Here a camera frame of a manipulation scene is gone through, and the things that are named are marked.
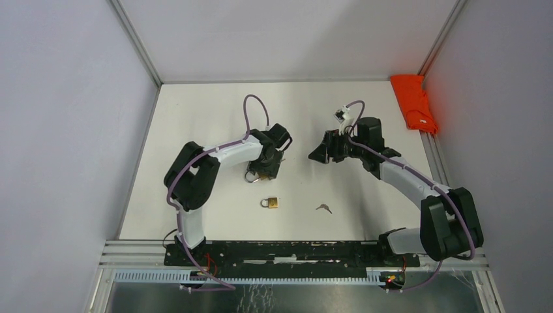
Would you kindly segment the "aluminium corner frame post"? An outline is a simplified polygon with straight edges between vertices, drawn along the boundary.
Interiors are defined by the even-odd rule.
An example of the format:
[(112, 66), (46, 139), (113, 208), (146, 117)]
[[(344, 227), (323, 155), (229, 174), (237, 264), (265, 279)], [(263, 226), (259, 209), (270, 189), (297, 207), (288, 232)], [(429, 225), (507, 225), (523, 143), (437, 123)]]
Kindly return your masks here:
[(456, 25), (459, 17), (462, 15), (466, 6), (470, 3), (469, 0), (457, 0), (455, 1), (453, 8), (451, 9), (448, 17), (446, 18), (445, 23), (443, 24), (440, 32), (438, 33), (432, 47), (427, 54), (421, 68), (418, 71), (418, 75), (426, 77), (431, 71), (433, 64), (438, 58), (441, 50), (445, 46), (450, 32), (453, 30), (453, 27)]

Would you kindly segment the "small keys on table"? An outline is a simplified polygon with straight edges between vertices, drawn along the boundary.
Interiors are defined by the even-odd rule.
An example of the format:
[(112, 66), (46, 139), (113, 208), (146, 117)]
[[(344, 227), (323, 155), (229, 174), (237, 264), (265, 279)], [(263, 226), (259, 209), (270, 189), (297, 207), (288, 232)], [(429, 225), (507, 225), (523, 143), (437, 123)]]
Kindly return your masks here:
[(332, 211), (330, 210), (329, 206), (327, 204), (320, 204), (316, 210), (324, 210), (324, 211), (327, 211), (328, 213), (332, 214)]

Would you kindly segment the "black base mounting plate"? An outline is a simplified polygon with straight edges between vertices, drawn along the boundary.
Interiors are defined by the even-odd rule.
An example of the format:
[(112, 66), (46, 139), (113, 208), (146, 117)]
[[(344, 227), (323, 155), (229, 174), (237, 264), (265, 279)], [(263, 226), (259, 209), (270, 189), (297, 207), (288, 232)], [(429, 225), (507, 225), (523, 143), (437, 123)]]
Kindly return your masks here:
[(393, 255), (378, 241), (204, 241), (190, 253), (174, 241), (164, 265), (198, 263), (217, 278), (364, 278), (369, 267), (421, 264), (415, 254)]

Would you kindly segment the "orange folded cloth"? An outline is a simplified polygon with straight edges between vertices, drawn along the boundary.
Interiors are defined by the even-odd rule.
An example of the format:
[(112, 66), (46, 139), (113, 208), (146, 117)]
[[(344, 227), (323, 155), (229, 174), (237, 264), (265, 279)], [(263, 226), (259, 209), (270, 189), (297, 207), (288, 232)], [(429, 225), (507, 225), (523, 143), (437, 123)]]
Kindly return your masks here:
[(431, 111), (426, 91), (423, 89), (424, 76), (399, 74), (390, 77), (398, 105), (406, 126), (436, 135), (439, 126)]

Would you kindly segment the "small brass padlock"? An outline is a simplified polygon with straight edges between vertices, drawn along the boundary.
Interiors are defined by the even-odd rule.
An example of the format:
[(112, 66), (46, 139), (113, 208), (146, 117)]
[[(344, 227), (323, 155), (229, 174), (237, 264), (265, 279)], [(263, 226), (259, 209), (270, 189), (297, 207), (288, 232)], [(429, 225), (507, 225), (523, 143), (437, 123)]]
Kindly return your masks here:
[(260, 202), (260, 205), (263, 208), (276, 209), (279, 206), (278, 198), (277, 197), (270, 197), (270, 198), (262, 199), (261, 202)]

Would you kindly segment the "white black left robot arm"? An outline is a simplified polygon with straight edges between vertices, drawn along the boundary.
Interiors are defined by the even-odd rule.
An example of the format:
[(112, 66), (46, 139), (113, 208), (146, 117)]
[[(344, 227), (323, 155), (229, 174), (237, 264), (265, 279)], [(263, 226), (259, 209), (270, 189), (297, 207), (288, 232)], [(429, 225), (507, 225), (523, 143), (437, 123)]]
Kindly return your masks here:
[(219, 146), (203, 147), (196, 142), (183, 146), (164, 177), (166, 201), (177, 211), (183, 261), (194, 266), (205, 257), (200, 244), (205, 241), (202, 207), (211, 196), (219, 171), (246, 164), (246, 182), (276, 179), (292, 142), (286, 128), (275, 124), (268, 130), (249, 130), (244, 138)]

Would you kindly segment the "aluminium front frame rail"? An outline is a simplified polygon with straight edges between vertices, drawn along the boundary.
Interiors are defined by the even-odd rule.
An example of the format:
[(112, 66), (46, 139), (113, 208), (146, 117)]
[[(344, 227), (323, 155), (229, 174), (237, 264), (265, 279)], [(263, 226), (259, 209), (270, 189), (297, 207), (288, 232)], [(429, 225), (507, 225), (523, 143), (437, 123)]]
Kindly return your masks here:
[(87, 312), (503, 312), (474, 259), (386, 256), (375, 241), (106, 242)]

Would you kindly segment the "left aluminium corner post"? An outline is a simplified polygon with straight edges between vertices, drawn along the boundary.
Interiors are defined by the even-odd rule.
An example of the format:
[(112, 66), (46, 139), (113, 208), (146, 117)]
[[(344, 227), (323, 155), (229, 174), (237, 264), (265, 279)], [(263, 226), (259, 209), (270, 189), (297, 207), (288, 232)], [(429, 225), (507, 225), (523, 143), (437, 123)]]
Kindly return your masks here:
[(151, 81), (157, 88), (160, 88), (163, 81), (155, 68), (152, 59), (150, 58), (136, 28), (134, 27), (129, 15), (127, 14), (123, 3), (120, 0), (107, 0), (111, 6), (115, 16), (117, 17), (123, 31), (128, 37), (133, 49), (137, 53), (137, 56), (146, 70), (146, 73), (150, 77)]

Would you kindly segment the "large brass padlock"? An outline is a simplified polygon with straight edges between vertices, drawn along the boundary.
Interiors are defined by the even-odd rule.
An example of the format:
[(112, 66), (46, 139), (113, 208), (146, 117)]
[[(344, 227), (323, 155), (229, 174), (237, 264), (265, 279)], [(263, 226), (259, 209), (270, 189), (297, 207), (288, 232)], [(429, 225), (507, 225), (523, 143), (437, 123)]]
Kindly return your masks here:
[(257, 183), (259, 181), (263, 181), (267, 179), (267, 176), (261, 173), (257, 173), (254, 171), (247, 171), (245, 173), (245, 181), (247, 183)]

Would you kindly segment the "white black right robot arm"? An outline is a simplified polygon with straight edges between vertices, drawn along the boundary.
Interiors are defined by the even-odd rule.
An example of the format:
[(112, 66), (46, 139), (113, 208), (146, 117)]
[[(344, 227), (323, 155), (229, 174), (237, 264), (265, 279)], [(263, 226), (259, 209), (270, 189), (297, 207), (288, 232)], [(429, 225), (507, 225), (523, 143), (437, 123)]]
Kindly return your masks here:
[(363, 117), (341, 134), (327, 130), (309, 159), (328, 164), (356, 158), (376, 179), (395, 187), (420, 211), (417, 228), (400, 228), (381, 234), (376, 249), (378, 261), (393, 266), (403, 254), (426, 254), (434, 261), (447, 258), (467, 260), (482, 247), (484, 237), (471, 192), (451, 188), (423, 175), (402, 155), (385, 145), (381, 121)]

